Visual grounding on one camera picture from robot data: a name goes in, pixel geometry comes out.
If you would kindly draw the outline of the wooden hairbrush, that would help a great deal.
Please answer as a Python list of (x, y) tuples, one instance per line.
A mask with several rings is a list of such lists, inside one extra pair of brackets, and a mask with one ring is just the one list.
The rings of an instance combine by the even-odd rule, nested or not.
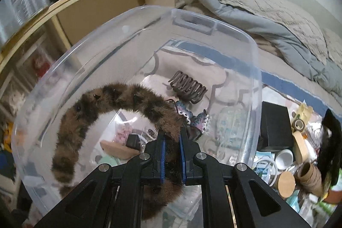
[(100, 146), (106, 154), (121, 160), (129, 160), (140, 154), (139, 150), (129, 148), (117, 142), (102, 140), (100, 141)]

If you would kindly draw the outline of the round wooden lid container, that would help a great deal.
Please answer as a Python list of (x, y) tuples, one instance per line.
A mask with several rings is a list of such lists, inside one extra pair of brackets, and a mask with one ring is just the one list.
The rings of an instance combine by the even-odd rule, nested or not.
[(293, 174), (289, 171), (285, 171), (278, 175), (276, 181), (276, 187), (278, 194), (283, 198), (286, 199), (290, 197), (293, 192), (295, 191), (296, 182)]

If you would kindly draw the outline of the white round cup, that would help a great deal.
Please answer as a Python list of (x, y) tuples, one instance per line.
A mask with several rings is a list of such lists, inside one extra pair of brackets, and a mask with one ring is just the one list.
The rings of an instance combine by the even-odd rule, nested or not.
[(275, 164), (281, 171), (290, 167), (293, 163), (293, 153), (289, 149), (280, 151), (275, 157)]

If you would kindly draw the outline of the floral fabric pouch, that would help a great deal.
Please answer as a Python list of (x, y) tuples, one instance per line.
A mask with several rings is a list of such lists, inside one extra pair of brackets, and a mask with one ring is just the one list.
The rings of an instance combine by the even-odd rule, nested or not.
[(217, 154), (227, 149), (240, 150), (244, 143), (245, 126), (248, 119), (247, 111), (242, 108), (227, 106), (218, 113), (214, 137), (217, 145)]

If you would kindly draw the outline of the black box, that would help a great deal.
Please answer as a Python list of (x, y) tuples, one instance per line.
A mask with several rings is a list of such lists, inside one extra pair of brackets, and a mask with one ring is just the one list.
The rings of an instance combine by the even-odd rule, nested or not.
[(293, 135), (287, 107), (263, 101), (257, 150), (278, 152), (292, 147)]

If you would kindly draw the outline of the beige yarn cone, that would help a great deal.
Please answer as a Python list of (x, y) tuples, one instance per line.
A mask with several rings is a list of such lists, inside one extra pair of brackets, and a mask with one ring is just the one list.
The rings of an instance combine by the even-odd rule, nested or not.
[(323, 185), (321, 172), (313, 163), (306, 162), (302, 164), (296, 171), (295, 178), (307, 193), (322, 197)]

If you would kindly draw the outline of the floral hair claw clip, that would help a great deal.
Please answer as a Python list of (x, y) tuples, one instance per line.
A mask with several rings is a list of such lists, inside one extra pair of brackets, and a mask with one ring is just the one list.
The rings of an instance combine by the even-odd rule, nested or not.
[(183, 117), (189, 140), (198, 140), (204, 134), (208, 126), (209, 115), (206, 110), (204, 109), (201, 113), (195, 115), (180, 100), (175, 101), (173, 99), (168, 99), (166, 101)]

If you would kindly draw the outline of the clear plastic storage bin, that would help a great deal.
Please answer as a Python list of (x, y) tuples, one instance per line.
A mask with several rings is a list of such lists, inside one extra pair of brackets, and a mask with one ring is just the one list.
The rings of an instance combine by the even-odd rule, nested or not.
[[(12, 150), (20, 178), (42, 215), (61, 199), (50, 168), (65, 111), (83, 93), (112, 82), (140, 84), (166, 99), (176, 97), (169, 80), (182, 71), (207, 92), (186, 107), (204, 109), (208, 126), (198, 139), (219, 162), (251, 165), (261, 117), (261, 71), (255, 41), (234, 25), (180, 9), (148, 6), (106, 22), (66, 52), (27, 96), (18, 112)], [(217, 154), (215, 123), (222, 108), (248, 113), (240, 150)]]

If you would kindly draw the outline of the black fuzzy hat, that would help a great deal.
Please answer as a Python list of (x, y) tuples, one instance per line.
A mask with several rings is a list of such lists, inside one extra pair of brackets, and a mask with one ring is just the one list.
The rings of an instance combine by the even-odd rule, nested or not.
[(330, 109), (326, 110), (322, 126), (331, 131), (331, 136), (322, 143), (319, 154), (319, 170), (324, 180), (331, 176), (331, 186), (337, 184), (341, 167), (341, 123)]

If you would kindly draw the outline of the brown hair claw clip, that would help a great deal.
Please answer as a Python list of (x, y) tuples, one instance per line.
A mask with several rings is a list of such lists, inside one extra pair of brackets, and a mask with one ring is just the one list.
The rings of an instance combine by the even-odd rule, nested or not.
[(200, 102), (208, 91), (202, 83), (182, 71), (177, 71), (168, 82), (178, 98), (192, 104)]

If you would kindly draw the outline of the wooden shelf unit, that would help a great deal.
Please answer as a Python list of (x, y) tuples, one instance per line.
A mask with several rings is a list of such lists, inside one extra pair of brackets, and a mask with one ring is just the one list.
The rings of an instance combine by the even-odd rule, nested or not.
[(42, 36), (53, 50), (63, 53), (93, 30), (131, 9), (146, 12), (148, 6), (164, 11), (181, 8), (191, 0), (59, 0), (31, 17), (1, 47), (1, 82), (16, 70), (19, 59)]

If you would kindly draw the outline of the grey beige duvet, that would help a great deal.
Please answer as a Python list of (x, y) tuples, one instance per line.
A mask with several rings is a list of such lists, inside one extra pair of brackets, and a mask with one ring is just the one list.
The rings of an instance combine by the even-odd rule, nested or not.
[(260, 35), (271, 42), (294, 70), (317, 82), (335, 98), (341, 98), (341, 69), (331, 61), (326, 65), (311, 52), (285, 26), (255, 16), (240, 8), (222, 4), (219, 0), (199, 0), (215, 16), (250, 34)]

